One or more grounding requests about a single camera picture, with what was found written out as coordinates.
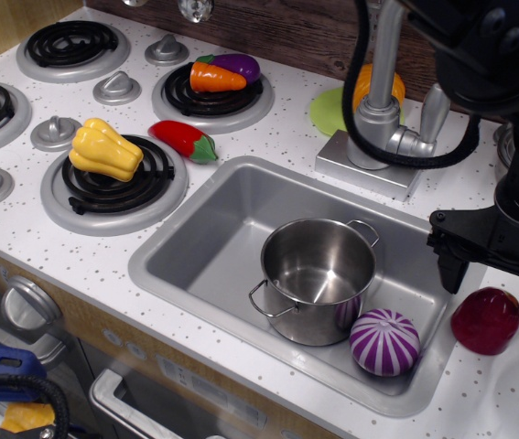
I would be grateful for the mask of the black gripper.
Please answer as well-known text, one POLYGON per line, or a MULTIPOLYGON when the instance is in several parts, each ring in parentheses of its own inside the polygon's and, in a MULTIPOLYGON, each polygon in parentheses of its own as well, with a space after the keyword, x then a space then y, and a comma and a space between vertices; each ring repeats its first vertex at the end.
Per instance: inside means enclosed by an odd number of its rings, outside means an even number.
POLYGON ((427 245, 438 256, 442 286, 456 294, 471 262, 519 276, 519 220, 497 206, 437 210, 427 245))

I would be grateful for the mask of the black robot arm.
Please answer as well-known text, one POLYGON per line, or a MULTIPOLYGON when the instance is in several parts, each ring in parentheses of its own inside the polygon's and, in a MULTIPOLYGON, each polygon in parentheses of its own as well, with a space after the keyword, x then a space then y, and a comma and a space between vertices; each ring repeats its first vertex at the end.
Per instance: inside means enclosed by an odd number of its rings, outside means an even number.
POLYGON ((428 242, 456 293, 472 262, 519 276, 519 1, 409 1, 408 18, 435 50, 438 82, 471 117, 513 127, 514 154, 491 207, 432 213, 428 242))

